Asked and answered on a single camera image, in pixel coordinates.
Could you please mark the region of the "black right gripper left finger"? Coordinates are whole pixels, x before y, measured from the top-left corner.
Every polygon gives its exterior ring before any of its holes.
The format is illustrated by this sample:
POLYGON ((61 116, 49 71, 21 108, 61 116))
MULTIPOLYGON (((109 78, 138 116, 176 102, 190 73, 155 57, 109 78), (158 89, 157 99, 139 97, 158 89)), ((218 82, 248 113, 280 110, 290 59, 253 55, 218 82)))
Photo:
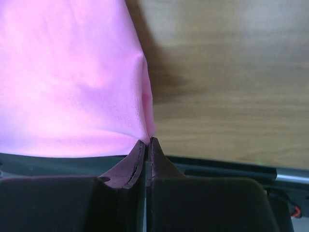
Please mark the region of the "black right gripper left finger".
POLYGON ((39 158, 1 154, 3 232, 144 231, 144 158, 39 158))

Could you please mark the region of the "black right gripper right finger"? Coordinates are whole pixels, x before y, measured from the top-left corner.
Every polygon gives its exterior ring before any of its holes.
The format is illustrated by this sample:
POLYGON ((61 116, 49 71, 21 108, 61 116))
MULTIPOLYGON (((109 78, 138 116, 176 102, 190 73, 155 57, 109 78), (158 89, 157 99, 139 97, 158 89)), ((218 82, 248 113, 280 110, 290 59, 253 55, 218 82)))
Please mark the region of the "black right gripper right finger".
POLYGON ((291 232, 286 203, 269 198, 249 178, 193 179, 163 153, 158 139, 148 148, 147 231, 291 232))

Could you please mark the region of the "light pink t shirt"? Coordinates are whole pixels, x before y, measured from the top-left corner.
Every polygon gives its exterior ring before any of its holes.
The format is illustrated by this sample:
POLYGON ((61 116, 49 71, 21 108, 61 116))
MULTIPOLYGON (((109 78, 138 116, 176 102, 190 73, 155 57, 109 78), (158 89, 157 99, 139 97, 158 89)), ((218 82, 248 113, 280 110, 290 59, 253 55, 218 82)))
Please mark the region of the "light pink t shirt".
POLYGON ((127 155, 154 134, 147 61, 125 1, 1 1, 1 153, 127 155))

